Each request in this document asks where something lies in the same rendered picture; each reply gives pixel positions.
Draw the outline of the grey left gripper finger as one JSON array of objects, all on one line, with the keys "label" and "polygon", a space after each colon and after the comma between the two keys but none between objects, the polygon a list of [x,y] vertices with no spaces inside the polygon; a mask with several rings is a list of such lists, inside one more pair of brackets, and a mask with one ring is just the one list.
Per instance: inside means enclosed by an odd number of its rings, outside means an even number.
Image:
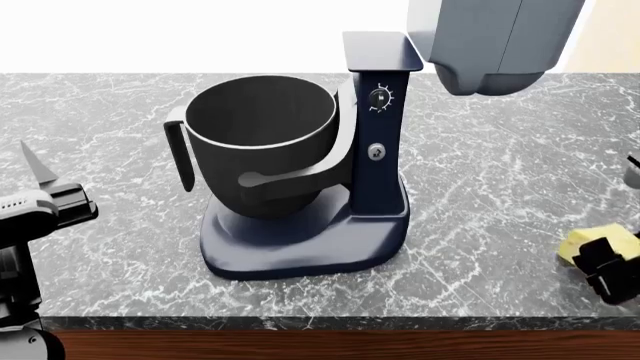
[{"label": "grey left gripper finger", "polygon": [[27,146],[27,144],[21,140],[20,146],[24,158],[26,159],[33,175],[35,176],[39,185],[51,185],[56,182],[59,177],[53,173],[42,161],[39,160],[37,155]]}]

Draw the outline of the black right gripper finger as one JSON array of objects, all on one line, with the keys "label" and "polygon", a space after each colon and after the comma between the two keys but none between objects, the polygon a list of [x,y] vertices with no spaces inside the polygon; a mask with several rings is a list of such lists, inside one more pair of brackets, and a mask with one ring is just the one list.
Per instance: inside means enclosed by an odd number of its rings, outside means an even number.
[{"label": "black right gripper finger", "polygon": [[596,271],[608,263],[622,263],[624,258],[613,250],[606,237],[600,237],[580,245],[572,260],[581,271]]}]

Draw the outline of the yellow cheese wedge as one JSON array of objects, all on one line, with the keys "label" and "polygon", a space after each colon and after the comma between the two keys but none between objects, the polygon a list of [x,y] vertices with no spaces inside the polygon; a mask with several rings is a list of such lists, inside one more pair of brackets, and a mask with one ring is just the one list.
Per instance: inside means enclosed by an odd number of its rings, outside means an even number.
[{"label": "yellow cheese wedge", "polygon": [[558,257],[576,267],[573,257],[579,255],[580,246],[601,238],[606,238],[625,260],[640,257],[640,239],[620,224],[571,230],[558,247]]}]

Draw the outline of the dark grey mixer bowl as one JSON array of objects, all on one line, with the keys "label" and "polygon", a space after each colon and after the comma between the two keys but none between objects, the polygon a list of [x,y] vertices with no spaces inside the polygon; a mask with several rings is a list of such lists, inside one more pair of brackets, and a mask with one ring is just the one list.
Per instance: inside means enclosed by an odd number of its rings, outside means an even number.
[{"label": "dark grey mixer bowl", "polygon": [[264,200],[240,185],[244,173],[276,176],[317,164],[335,140],[338,104],[324,87],[285,75],[226,80],[171,110],[163,123],[185,191],[199,171],[227,209],[250,218],[281,218],[317,192]]}]

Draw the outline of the dark blue stand mixer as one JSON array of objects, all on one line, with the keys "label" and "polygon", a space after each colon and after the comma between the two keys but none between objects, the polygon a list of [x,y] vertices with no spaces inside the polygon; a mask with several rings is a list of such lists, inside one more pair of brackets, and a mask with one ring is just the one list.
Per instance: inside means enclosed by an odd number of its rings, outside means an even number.
[{"label": "dark blue stand mixer", "polygon": [[212,196],[200,248],[215,275],[269,280],[355,272],[405,241],[399,172],[410,74],[422,62],[399,32],[345,32],[347,80],[258,75],[199,95],[187,111]]}]

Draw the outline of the grey container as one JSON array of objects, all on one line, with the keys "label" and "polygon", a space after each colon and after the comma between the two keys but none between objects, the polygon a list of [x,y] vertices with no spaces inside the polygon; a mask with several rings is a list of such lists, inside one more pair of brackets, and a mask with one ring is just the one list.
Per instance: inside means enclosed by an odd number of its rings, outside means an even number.
[{"label": "grey container", "polygon": [[625,170],[623,181],[629,188],[640,190],[640,161],[634,155],[627,156],[628,167]]}]

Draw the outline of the black speed dial knob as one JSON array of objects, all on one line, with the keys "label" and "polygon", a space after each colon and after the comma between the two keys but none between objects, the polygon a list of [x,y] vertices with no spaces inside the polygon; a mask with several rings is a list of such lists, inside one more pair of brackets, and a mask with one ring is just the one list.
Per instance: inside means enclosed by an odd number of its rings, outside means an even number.
[{"label": "black speed dial knob", "polygon": [[369,95],[369,103],[373,109],[383,110],[390,101],[390,93],[386,89],[376,89]]}]

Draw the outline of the brown wooden cabinet front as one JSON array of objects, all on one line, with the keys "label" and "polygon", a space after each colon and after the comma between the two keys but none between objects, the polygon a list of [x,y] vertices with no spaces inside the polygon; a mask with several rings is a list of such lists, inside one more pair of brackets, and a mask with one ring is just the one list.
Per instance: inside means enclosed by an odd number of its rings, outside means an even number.
[{"label": "brown wooden cabinet front", "polygon": [[55,333],[68,360],[640,360],[640,331]]}]

